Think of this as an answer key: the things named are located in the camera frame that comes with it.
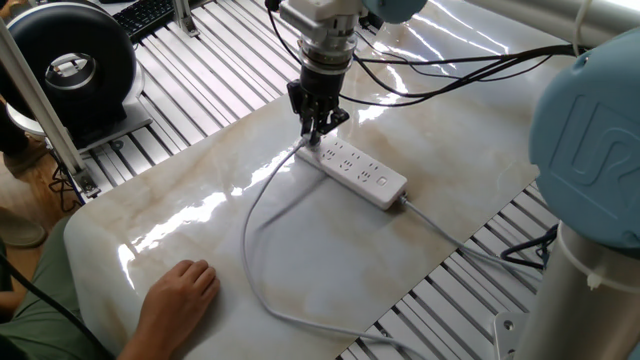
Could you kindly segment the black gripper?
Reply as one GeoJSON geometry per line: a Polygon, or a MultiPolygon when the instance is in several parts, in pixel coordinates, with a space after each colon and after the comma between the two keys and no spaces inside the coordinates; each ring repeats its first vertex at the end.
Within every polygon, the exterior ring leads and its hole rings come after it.
{"type": "Polygon", "coordinates": [[[287,84],[292,110],[300,119],[301,135],[310,136],[311,146],[317,146],[322,136],[350,119],[349,113],[338,106],[344,77],[303,67],[299,78],[287,84]]]}

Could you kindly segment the person's right hand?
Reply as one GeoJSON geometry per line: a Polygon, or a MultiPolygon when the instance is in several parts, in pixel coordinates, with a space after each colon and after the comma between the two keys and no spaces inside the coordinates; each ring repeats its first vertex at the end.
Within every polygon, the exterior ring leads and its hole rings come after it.
{"type": "Polygon", "coordinates": [[[194,331],[220,289],[216,269],[205,260],[183,260],[149,290],[136,337],[163,352],[175,351],[194,331]]]}

